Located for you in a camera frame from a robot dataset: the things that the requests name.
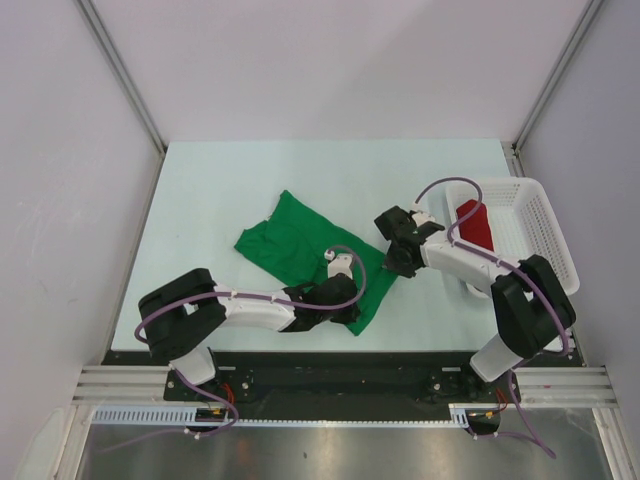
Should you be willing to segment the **green t shirt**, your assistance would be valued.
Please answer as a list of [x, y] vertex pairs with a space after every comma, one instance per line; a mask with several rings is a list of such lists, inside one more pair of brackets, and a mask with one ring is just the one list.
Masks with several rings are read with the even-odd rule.
[[356, 235], [331, 223], [296, 199], [289, 191], [280, 194], [270, 217], [244, 230], [234, 248], [247, 260], [287, 286], [327, 279], [325, 252], [346, 246], [362, 260], [365, 275], [357, 272], [356, 282], [365, 284], [358, 302], [361, 314], [347, 329], [362, 334], [375, 317], [384, 296], [397, 276], [383, 268], [385, 255]]

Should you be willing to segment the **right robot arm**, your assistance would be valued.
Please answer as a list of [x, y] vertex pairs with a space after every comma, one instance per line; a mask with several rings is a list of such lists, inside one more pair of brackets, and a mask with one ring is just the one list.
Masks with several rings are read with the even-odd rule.
[[484, 401], [497, 389], [497, 379], [541, 354], [556, 338], [569, 348], [567, 330], [576, 313], [551, 264], [534, 254], [506, 260], [459, 240], [422, 211], [394, 206], [375, 219], [389, 242], [383, 266], [405, 278], [422, 268], [453, 275], [487, 295], [493, 304], [498, 333], [469, 361], [461, 376], [463, 393]]

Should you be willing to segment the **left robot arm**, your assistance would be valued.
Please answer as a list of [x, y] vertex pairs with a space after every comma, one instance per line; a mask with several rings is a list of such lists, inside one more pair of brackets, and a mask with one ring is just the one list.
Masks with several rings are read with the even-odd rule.
[[342, 272], [322, 283], [307, 282], [262, 293], [216, 283], [207, 269], [194, 269], [144, 296], [138, 302], [141, 322], [134, 338], [151, 357], [186, 379], [197, 398], [214, 397], [221, 387], [216, 361], [205, 340], [221, 327], [261, 328], [301, 333], [331, 321], [354, 323], [363, 294]]

